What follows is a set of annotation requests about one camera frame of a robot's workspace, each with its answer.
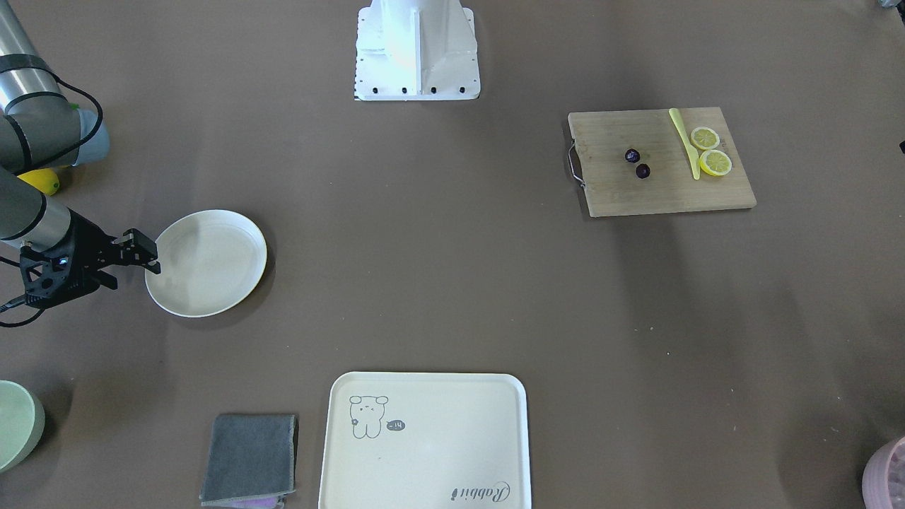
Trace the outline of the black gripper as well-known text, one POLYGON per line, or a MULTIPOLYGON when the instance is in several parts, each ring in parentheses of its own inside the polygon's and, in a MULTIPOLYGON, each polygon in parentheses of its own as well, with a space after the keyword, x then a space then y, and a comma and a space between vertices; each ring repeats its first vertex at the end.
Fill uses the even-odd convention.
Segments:
POLYGON ((162 273, 156 243, 138 229, 129 229, 114 238, 75 211, 70 210, 70 217, 64 240, 71 245, 73 267, 93 273, 111 264, 132 265, 152 274, 162 273))

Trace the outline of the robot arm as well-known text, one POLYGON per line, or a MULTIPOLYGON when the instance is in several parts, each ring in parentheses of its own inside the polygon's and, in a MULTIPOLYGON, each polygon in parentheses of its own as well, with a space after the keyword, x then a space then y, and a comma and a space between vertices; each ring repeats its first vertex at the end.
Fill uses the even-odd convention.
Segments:
POLYGON ((110 150, 103 107, 71 106, 65 83, 39 55, 13 7, 2 3, 2 242, 33 252, 52 252, 65 245, 112 248, 100 263, 139 265, 161 271, 156 245, 148 256, 127 254, 123 236, 107 235, 22 180, 22 174, 59 165, 82 165, 103 159, 110 150))

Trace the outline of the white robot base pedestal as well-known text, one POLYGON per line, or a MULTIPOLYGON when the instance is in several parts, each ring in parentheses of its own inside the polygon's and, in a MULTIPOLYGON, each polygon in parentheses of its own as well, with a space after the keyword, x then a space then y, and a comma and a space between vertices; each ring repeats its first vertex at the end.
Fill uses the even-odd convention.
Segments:
POLYGON ((355 62, 358 101, 481 94, 475 16, 459 1, 372 1, 358 11, 355 62))

